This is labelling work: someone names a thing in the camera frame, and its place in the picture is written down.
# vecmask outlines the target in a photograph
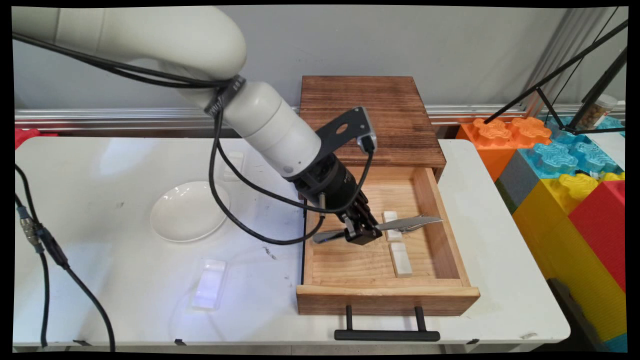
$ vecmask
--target white plate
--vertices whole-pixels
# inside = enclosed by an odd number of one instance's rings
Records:
[[[151,227],[163,239],[187,242],[213,233],[227,218],[211,195],[207,181],[182,184],[167,191],[151,209]],[[216,185],[222,203],[229,195]]]

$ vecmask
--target wooden box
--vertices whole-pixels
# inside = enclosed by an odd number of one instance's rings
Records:
[[[300,117],[318,129],[356,106],[364,106],[378,138],[363,192],[373,215],[399,218],[422,213],[443,222],[403,236],[413,275],[396,278],[386,237],[367,245],[346,240],[305,243],[298,313],[343,315],[460,315],[480,296],[471,287],[436,180],[446,160],[413,78],[409,76],[303,76]],[[354,140],[335,154],[356,180],[367,156]],[[307,212],[306,229],[318,214]],[[329,214],[320,231],[343,229]]]
[[[362,167],[349,167],[360,179]],[[422,306],[427,316],[461,315],[480,296],[469,283],[431,168],[371,167],[363,186],[371,211],[379,221],[383,211],[399,218],[422,213],[444,221],[432,223],[403,241],[413,275],[396,278],[388,241],[382,236],[367,245],[346,240],[305,242],[303,282],[296,289],[301,315],[414,315]],[[306,229],[318,214],[307,212]],[[328,215],[320,231],[343,229]]]

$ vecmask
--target drawer handle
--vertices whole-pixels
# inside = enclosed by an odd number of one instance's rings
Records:
[[[422,306],[415,307],[415,319],[418,322],[418,331],[390,331],[390,330],[353,330],[351,318],[351,305],[347,305],[347,329],[337,329],[333,332],[335,340],[354,341],[438,341],[438,331],[427,331],[424,324],[424,312]]]

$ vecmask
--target red object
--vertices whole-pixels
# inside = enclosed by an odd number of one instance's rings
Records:
[[[569,214],[622,291],[625,278],[625,182],[603,181]]]
[[[42,134],[38,129],[16,129],[15,130],[15,149],[17,150],[23,142],[36,136],[57,136],[58,134]]]

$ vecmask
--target wooden lid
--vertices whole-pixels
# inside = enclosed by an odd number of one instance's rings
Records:
[[[314,130],[364,106],[378,138],[373,166],[442,168],[446,164],[410,76],[303,76],[300,117]],[[355,140],[335,154],[347,166],[367,160]]]

